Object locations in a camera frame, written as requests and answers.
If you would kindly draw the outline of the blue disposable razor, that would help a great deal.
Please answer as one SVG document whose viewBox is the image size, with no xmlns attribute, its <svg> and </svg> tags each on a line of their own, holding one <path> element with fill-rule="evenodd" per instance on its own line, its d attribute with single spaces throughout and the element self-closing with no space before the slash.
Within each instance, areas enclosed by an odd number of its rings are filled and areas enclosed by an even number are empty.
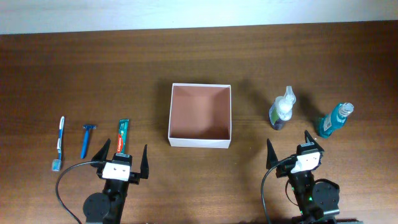
<svg viewBox="0 0 398 224">
<path fill-rule="evenodd" d="M 85 124 L 83 125 L 83 129 L 85 130 L 85 135 L 83 138 L 83 144 L 82 144 L 82 148 L 81 148 L 81 153 L 80 153 L 80 158 L 84 159 L 86 157 L 86 153 L 87 153 L 87 148 L 88 148 L 88 141 L 90 138 L 90 131 L 92 129 L 96 129 L 96 125 L 94 124 Z"/>
</svg>

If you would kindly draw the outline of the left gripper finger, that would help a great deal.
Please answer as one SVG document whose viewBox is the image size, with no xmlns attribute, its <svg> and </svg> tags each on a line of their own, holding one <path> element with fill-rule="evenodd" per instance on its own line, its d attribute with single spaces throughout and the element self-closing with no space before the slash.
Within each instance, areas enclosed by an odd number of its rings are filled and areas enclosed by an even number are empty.
<svg viewBox="0 0 398 224">
<path fill-rule="evenodd" d="M 104 146 L 92 157 L 92 167 L 103 167 L 105 165 L 105 163 L 107 162 L 110 144 L 111 140 L 107 139 Z"/>
<path fill-rule="evenodd" d="M 149 178 L 149 162 L 148 162 L 148 158 L 147 158 L 147 145 L 144 146 L 140 170 L 141 170 L 140 178 L 148 179 Z"/>
</svg>

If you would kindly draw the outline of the blue white toothbrush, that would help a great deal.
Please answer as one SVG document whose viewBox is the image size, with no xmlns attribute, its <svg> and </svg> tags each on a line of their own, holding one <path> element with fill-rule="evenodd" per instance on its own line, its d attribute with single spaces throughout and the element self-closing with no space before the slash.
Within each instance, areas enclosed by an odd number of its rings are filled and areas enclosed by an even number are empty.
<svg viewBox="0 0 398 224">
<path fill-rule="evenodd" d="M 62 138 L 64 129 L 65 117 L 62 116 L 59 122 L 58 139 L 57 139 L 57 152 L 58 157 L 52 162 L 52 171 L 59 172 L 62 167 Z"/>
</svg>

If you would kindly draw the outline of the clear spray bottle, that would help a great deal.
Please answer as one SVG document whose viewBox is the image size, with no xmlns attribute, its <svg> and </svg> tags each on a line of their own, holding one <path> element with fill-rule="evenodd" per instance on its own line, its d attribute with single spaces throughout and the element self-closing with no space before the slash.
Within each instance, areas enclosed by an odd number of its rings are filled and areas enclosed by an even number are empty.
<svg viewBox="0 0 398 224">
<path fill-rule="evenodd" d="M 292 117 L 292 109 L 296 102 L 296 96 L 291 86 L 286 86 L 284 96 L 278 96 L 270 110 L 269 120 L 275 130 L 281 130 Z"/>
</svg>

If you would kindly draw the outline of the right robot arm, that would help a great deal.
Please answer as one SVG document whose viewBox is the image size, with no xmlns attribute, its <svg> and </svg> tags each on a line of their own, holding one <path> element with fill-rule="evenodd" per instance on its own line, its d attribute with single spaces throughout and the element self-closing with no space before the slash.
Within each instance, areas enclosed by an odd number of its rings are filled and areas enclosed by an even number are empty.
<svg viewBox="0 0 398 224">
<path fill-rule="evenodd" d="M 275 170 L 276 177 L 287 177 L 297 201 L 300 215 L 292 218 L 292 223 L 336 223 L 340 213 L 340 186 L 328 179 L 315 180 L 312 172 L 321 165 L 324 149 L 304 131 L 305 143 L 299 144 L 295 154 L 278 160 L 271 141 L 267 140 L 267 162 L 261 182 L 263 209 L 264 184 L 267 176 Z"/>
</svg>

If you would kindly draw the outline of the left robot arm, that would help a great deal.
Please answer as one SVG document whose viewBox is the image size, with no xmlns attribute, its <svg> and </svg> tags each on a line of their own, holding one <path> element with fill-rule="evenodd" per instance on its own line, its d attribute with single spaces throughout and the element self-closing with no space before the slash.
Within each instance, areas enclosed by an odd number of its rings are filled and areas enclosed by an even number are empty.
<svg viewBox="0 0 398 224">
<path fill-rule="evenodd" d="M 91 194 L 83 204 L 86 223 L 120 223 L 129 186 L 149 178 L 147 146 L 143 150 L 140 171 L 133 172 L 131 155 L 115 153 L 111 160 L 107 159 L 110 143 L 107 140 L 91 160 L 97 176 L 105 184 L 102 192 Z"/>
</svg>

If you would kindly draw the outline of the green red toothpaste tube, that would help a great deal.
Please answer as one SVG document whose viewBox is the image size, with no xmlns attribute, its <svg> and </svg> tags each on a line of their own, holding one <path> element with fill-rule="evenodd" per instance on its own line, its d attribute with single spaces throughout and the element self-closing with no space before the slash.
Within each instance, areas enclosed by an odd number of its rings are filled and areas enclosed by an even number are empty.
<svg viewBox="0 0 398 224">
<path fill-rule="evenodd" d="M 125 152 L 128 127 L 129 127 L 129 119 L 119 120 L 118 144 L 117 144 L 118 154 L 124 154 Z"/>
</svg>

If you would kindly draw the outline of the blue mouthwash bottle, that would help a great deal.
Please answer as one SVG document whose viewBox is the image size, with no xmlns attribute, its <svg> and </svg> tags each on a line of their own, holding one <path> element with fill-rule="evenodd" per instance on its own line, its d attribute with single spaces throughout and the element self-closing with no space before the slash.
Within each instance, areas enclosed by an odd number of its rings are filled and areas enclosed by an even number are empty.
<svg viewBox="0 0 398 224">
<path fill-rule="evenodd" d="M 325 139 L 329 138 L 334 131 L 345 125 L 353 111 L 353 104 L 338 103 L 329 114 L 319 120 L 318 135 Z"/>
</svg>

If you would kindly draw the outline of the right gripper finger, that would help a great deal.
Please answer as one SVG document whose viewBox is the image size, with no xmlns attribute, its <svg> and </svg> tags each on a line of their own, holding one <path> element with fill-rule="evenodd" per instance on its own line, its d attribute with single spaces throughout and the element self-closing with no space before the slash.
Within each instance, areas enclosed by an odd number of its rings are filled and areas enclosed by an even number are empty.
<svg viewBox="0 0 398 224">
<path fill-rule="evenodd" d="M 316 140 L 311 136 L 311 134 L 305 130 L 304 131 L 305 135 L 305 146 L 319 146 L 319 144 L 316 142 Z"/>
<path fill-rule="evenodd" d="M 266 169 L 270 170 L 274 166 L 278 164 L 279 160 L 273 148 L 270 139 L 267 139 L 267 160 L 266 160 Z"/>
</svg>

